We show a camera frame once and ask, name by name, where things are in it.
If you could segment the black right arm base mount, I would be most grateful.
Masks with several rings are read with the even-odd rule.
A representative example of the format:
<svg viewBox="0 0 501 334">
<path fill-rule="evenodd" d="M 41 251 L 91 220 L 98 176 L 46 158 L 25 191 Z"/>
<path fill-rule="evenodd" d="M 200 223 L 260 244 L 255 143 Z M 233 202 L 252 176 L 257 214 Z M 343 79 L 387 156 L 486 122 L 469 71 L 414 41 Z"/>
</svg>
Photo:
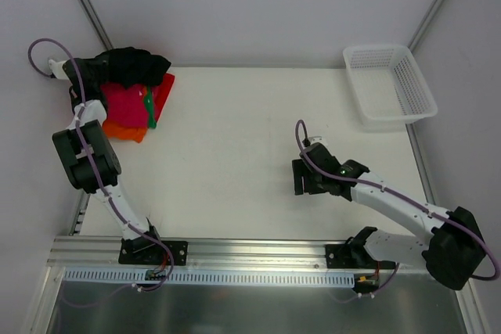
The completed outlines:
<svg viewBox="0 0 501 334">
<path fill-rule="evenodd" d="M 366 240 L 377 229 L 364 227 L 355 237 L 343 243 L 330 243 L 324 246 L 326 267 L 328 269 L 383 269 L 391 270 L 396 263 L 389 260 L 373 259 L 365 250 Z"/>
</svg>

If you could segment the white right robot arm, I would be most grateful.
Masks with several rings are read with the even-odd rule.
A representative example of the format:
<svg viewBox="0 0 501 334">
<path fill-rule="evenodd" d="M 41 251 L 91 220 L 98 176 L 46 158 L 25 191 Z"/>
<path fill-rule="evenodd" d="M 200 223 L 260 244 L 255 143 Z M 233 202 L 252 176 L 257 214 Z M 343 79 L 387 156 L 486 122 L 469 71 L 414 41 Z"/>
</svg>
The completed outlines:
<svg viewBox="0 0 501 334">
<path fill-rule="evenodd" d="M 426 268 L 443 286 L 459 291 L 474 277 L 487 252 L 474 215 L 462 207 L 447 210 L 419 203 L 385 184 L 368 167 L 340 163 L 320 142 L 304 140 L 293 160 L 297 196 L 328 193 L 369 207 L 409 231 L 408 235 L 367 226 L 351 241 L 351 261 L 367 268 L 391 261 Z"/>
</svg>

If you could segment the white plastic basket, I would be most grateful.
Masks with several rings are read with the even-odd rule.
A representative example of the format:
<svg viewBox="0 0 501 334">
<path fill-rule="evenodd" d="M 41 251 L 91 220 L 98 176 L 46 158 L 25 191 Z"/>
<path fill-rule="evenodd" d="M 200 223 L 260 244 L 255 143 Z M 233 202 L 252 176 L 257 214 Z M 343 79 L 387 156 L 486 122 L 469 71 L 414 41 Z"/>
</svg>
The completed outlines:
<svg viewBox="0 0 501 334">
<path fill-rule="evenodd" d="M 348 83 L 367 131 L 397 131 L 434 117 L 438 107 L 404 45 L 360 45 L 343 51 Z"/>
</svg>

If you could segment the black t shirt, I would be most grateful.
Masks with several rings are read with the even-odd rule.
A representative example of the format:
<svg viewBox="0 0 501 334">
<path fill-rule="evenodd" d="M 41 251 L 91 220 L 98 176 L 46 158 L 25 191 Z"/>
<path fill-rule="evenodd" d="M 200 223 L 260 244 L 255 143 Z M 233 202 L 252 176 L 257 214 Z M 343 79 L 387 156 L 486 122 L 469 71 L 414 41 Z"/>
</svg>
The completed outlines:
<svg viewBox="0 0 501 334">
<path fill-rule="evenodd" d="M 163 56 L 134 47 L 114 48 L 84 59 L 85 65 L 105 82 L 130 88 L 135 84 L 146 87 L 159 86 L 171 62 Z"/>
</svg>

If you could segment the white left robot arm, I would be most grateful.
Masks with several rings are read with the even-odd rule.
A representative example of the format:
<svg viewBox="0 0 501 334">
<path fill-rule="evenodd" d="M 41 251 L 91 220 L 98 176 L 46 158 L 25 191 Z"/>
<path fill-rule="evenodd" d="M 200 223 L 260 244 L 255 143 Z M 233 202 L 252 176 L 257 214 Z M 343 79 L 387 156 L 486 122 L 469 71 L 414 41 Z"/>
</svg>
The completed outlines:
<svg viewBox="0 0 501 334">
<path fill-rule="evenodd" d="M 122 242 L 139 242 L 136 254 L 147 264 L 158 262 L 164 246 L 153 238 L 154 227 L 136 213 L 121 186 L 121 165 L 103 130 L 107 108 L 98 81 L 77 58 L 49 60 L 52 77 L 71 83 L 73 119 L 52 142 L 71 185 L 99 200 L 118 223 Z"/>
</svg>

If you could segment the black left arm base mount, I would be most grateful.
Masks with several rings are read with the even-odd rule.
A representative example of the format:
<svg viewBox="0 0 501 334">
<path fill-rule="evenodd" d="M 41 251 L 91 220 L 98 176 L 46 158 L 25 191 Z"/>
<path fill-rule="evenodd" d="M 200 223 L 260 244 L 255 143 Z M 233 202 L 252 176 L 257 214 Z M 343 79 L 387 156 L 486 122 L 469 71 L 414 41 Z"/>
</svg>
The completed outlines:
<svg viewBox="0 0 501 334">
<path fill-rule="evenodd" d="M 186 265 L 189 245 L 186 241 L 161 240 L 158 231 L 152 225 L 150 225 L 146 235 L 164 245 L 160 246 L 156 242 L 145 239 L 142 235 L 129 230 L 126 236 L 121 239 L 119 264 L 159 266 L 163 264 L 164 260 L 167 260 L 166 265 Z"/>
</svg>

